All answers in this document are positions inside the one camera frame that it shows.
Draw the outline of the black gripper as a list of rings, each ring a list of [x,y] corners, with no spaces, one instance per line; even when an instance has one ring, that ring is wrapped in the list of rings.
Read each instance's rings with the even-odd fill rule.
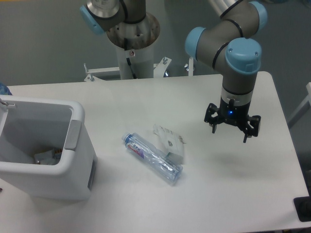
[[[212,127],[212,133],[216,132],[217,125],[221,123],[237,126],[244,133],[243,143],[248,138],[258,137],[261,116],[249,116],[250,101],[241,106],[230,105],[221,97],[219,108],[210,103],[207,107],[204,122]]]

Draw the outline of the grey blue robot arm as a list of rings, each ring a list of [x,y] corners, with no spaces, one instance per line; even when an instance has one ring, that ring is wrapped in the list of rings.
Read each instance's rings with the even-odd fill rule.
[[[225,123],[238,127],[245,138],[259,134],[260,116],[248,111],[261,65],[261,46],[252,39],[267,23],[265,7],[256,1],[212,0],[220,18],[212,29],[196,27],[185,41],[189,57],[210,66],[222,77],[219,105],[210,103],[204,121],[213,129]],[[153,77],[153,57],[142,58],[160,32],[156,18],[146,11],[143,0],[89,0],[80,7],[86,25],[95,34],[106,34],[121,50],[122,79]]]

